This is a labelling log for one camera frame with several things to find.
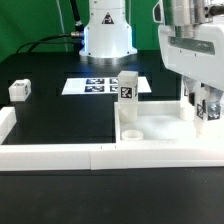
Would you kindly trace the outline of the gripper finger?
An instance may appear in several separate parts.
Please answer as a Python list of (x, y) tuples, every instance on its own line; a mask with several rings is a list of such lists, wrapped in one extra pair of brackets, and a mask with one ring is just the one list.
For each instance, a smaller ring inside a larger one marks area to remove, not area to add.
[(184, 95), (188, 98), (188, 102), (195, 105), (195, 95), (200, 83), (194, 79), (184, 76), (183, 77)]
[(223, 92), (214, 87), (206, 88), (206, 114), (207, 120), (218, 120), (221, 118), (221, 99)]

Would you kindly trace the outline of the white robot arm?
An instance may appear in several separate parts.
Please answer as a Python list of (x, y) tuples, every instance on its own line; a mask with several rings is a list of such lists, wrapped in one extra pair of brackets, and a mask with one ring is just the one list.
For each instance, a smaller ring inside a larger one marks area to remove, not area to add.
[[(97, 64), (117, 64), (137, 53), (132, 28), (125, 18), (125, 0), (89, 0), (90, 20), (84, 28), (80, 57)], [(224, 116), (224, 2), (213, 0), (158, 0), (153, 8), (165, 67), (185, 77), (193, 90), (205, 92), (195, 101), (204, 120)]]

